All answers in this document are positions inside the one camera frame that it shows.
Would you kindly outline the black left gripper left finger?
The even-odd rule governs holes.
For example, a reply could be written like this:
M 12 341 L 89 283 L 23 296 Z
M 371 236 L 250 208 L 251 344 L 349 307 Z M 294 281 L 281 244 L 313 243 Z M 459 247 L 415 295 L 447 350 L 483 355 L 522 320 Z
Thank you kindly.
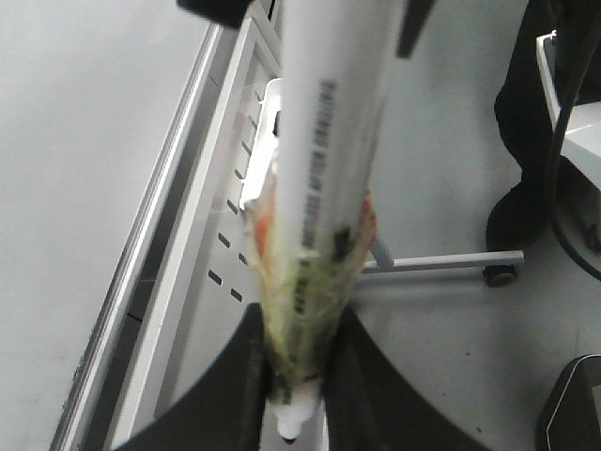
M 257 303 L 249 304 L 206 373 L 120 450 L 257 450 L 270 386 Z

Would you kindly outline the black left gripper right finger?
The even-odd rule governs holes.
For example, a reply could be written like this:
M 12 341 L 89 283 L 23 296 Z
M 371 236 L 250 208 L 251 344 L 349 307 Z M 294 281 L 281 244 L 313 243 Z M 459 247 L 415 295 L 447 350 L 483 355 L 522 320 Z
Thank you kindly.
M 331 450 L 484 450 L 428 403 L 346 308 L 324 382 Z

